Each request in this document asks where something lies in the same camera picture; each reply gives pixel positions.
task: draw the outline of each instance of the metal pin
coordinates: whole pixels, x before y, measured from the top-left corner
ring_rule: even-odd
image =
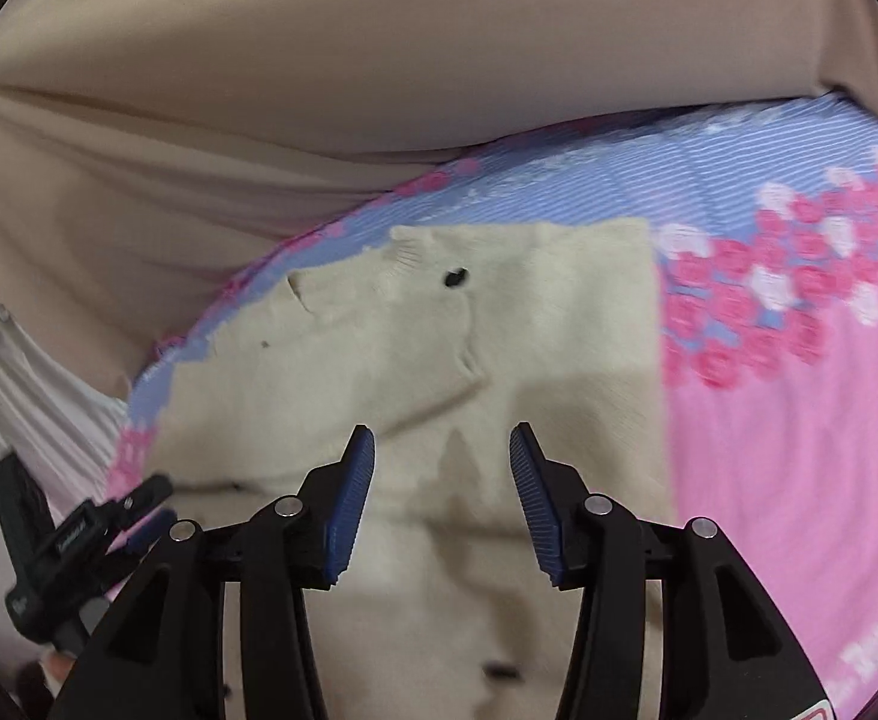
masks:
[[[273,508],[280,517],[295,517],[303,511],[303,502],[295,495],[287,495],[285,498],[279,498]]]
[[[590,495],[586,498],[586,511],[589,514],[608,514],[613,511],[613,502],[605,495]]]
[[[700,538],[713,538],[719,532],[719,526],[709,517],[696,517],[692,520],[692,533]]]
[[[196,534],[196,525],[188,519],[181,519],[169,528],[169,538],[172,541],[189,541]]]

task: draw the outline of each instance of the sticker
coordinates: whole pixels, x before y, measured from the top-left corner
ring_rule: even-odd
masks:
[[[792,720],[835,720],[835,714],[832,712],[832,704],[829,700],[822,699],[814,707],[799,712]]]

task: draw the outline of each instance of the pink fabric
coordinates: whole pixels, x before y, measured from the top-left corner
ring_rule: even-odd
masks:
[[[792,333],[800,350],[828,334],[829,354],[776,355],[775,376],[721,358],[690,375],[668,338],[666,375],[685,373],[668,391],[671,460],[682,517],[722,523],[852,718],[878,689],[878,324],[838,301],[817,317]]]

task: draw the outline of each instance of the beige cloth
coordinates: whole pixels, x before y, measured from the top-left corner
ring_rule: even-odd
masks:
[[[0,298],[122,394],[270,242],[447,156],[410,151],[832,85],[878,113],[874,0],[11,0]]]
[[[466,281],[444,286],[459,268]],[[210,360],[178,365],[148,471],[261,490],[175,500],[217,526],[296,490],[370,425],[353,563],[335,592],[308,596],[330,715],[541,720],[578,594],[538,572],[509,431],[530,421],[591,488],[671,521],[658,295],[642,220],[395,228],[383,250],[290,274],[215,334]],[[487,683],[486,661],[517,664],[524,682]]]

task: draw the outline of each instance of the black spot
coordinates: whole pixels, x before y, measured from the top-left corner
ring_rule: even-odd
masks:
[[[482,664],[482,673],[490,680],[498,682],[521,682],[522,672],[513,664],[503,664],[499,661],[488,661]]]
[[[449,271],[446,274],[446,278],[443,279],[443,284],[450,288],[458,287],[465,283],[467,278],[469,278],[469,271],[465,268],[457,268],[455,271]]]

